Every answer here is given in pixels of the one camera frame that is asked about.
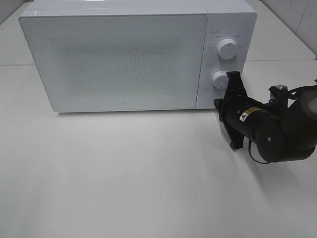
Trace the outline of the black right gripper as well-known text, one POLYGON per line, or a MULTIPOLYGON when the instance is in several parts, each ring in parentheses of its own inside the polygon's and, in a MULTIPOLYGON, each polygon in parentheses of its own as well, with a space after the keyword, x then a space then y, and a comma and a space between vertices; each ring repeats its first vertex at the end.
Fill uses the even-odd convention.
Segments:
POLYGON ((227 73, 225 97, 214 100, 233 150, 243 147, 244 138, 270 137, 270 112, 266 104, 248 97, 239 71, 227 73))

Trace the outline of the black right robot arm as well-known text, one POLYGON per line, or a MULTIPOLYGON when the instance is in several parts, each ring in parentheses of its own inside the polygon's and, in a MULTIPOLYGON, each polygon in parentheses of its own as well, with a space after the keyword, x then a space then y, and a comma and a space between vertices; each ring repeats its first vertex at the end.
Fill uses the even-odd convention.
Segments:
POLYGON ((270 100, 261 103, 247 95, 241 73, 226 73, 223 98, 214 105, 234 150, 243 141, 255 143, 265 164, 307 159, 317 146, 317 87, 292 90, 271 86, 270 100))

